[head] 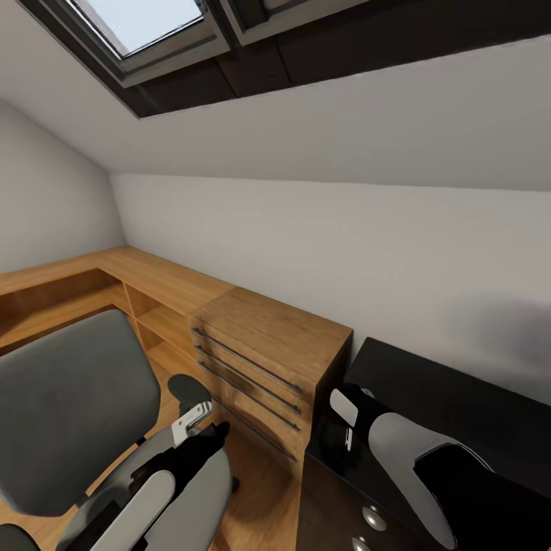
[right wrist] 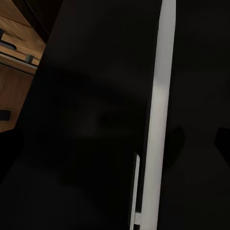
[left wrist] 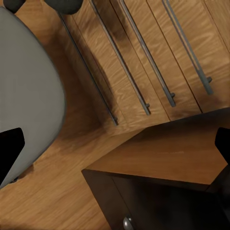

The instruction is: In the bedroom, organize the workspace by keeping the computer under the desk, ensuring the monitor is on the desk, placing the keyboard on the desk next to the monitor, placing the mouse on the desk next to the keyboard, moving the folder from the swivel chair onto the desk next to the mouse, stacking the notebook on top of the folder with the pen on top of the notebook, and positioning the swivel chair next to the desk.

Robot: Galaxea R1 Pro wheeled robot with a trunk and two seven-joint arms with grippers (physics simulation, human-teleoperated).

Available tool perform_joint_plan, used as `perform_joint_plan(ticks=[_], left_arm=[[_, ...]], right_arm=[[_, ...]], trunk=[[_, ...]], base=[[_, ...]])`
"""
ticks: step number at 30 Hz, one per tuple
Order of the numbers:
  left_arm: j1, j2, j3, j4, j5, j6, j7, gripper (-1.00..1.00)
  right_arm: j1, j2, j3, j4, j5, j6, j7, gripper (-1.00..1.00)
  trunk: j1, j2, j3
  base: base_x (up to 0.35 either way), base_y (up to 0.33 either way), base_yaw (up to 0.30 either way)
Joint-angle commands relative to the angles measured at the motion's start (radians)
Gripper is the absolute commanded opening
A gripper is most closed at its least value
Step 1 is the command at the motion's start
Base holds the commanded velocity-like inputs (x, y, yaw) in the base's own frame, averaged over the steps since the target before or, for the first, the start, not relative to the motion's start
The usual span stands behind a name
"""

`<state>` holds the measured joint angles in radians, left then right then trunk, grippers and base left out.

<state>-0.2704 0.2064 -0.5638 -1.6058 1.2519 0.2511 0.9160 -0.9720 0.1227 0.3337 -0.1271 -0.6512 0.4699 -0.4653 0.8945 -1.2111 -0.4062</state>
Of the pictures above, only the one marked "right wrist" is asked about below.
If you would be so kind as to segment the pen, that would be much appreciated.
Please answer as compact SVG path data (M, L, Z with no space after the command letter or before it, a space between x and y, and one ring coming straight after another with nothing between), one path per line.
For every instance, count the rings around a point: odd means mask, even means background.
M140 157L137 155L130 230L157 230L164 143L176 22L176 0L162 0L158 27L149 135L141 211L135 211Z

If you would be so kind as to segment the swivel chair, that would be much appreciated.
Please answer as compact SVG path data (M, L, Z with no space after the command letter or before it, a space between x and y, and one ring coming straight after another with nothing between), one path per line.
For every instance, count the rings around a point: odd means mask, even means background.
M9 121L10 111L9 110L0 110L0 120Z

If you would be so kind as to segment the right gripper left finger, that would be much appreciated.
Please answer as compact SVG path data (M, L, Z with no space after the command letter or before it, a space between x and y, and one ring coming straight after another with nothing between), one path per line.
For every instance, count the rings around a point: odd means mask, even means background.
M0 133L0 185L25 146L20 127Z

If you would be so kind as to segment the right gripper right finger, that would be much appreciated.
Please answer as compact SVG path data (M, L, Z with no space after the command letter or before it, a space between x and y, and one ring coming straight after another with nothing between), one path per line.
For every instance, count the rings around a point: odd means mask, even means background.
M218 128L215 145L230 166L230 129Z

